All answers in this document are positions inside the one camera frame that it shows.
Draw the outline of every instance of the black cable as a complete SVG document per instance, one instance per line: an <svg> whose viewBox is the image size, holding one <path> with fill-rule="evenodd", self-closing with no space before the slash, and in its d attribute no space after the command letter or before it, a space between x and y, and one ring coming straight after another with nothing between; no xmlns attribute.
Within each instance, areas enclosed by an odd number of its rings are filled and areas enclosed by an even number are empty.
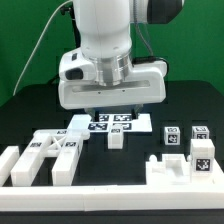
<svg viewBox="0 0 224 224"><path fill-rule="evenodd" d="M47 82L47 85L52 85L57 79L59 79L59 74L55 75L52 79Z"/></svg>

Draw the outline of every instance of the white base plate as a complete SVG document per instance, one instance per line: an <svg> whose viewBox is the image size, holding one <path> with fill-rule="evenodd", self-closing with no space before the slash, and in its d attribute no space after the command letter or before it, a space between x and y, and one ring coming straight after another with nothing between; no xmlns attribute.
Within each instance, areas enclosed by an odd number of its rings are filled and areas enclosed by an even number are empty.
<svg viewBox="0 0 224 224"><path fill-rule="evenodd" d="M74 115L68 129L86 130L90 132L109 132L114 124L122 124L124 132L152 132L150 114L139 114L132 120L130 114L102 114L100 122L92 122L90 115Z"/></svg>

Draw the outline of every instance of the white block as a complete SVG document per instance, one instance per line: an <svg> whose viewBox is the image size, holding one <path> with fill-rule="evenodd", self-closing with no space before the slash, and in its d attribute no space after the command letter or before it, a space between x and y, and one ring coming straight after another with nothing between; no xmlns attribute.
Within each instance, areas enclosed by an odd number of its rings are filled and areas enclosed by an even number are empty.
<svg viewBox="0 0 224 224"><path fill-rule="evenodd" d="M122 149L124 131L121 124L113 125L108 132L108 149Z"/></svg>
<svg viewBox="0 0 224 224"><path fill-rule="evenodd" d="M191 182L212 183L215 147L211 139L191 140Z"/></svg>
<svg viewBox="0 0 224 224"><path fill-rule="evenodd" d="M164 141L166 145L180 145L179 127L165 127Z"/></svg>
<svg viewBox="0 0 224 224"><path fill-rule="evenodd" d="M193 139L208 139L209 138L208 128L206 126L193 126L192 138Z"/></svg>
<svg viewBox="0 0 224 224"><path fill-rule="evenodd" d="M52 169L54 186L70 186L78 165L83 139L68 135Z"/></svg>
<svg viewBox="0 0 224 224"><path fill-rule="evenodd" d="M49 134L36 135L11 171L14 187L29 187L44 161L46 148L51 144Z"/></svg>
<svg viewBox="0 0 224 224"><path fill-rule="evenodd" d="M10 171L19 159L19 147L9 146L0 157L0 187L10 176Z"/></svg>

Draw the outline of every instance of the white structure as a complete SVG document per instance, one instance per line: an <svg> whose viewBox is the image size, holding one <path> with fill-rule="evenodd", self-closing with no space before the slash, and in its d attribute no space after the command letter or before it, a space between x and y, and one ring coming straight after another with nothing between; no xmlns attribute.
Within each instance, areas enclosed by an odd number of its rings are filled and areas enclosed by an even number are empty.
<svg viewBox="0 0 224 224"><path fill-rule="evenodd" d="M0 157L0 180L4 185L12 169L13 187L0 187L0 211L224 208L224 174L211 140L193 139L188 160L182 154L164 154L159 162L152 155L145 185L71 186L83 140L89 137L88 130L41 130L20 158L18 147L8 147ZM57 157L54 186L31 187L46 157Z"/></svg>

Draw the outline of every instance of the white rectangular block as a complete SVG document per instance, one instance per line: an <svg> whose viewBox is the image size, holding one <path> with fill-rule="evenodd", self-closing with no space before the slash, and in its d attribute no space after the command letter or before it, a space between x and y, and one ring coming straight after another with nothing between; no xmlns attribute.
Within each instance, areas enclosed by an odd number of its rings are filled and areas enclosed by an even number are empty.
<svg viewBox="0 0 224 224"><path fill-rule="evenodd" d="M54 186L70 186L82 150L81 136L68 135L52 169Z"/></svg>
<svg viewBox="0 0 224 224"><path fill-rule="evenodd" d="M124 141L124 131L121 124L113 125L108 132L108 149L122 149Z"/></svg>
<svg viewBox="0 0 224 224"><path fill-rule="evenodd" d="M11 169L19 159L18 146L9 146L0 156L0 187L10 176Z"/></svg>
<svg viewBox="0 0 224 224"><path fill-rule="evenodd" d="M49 134L36 135L11 171L14 187L29 187L44 161L46 148L51 144Z"/></svg>

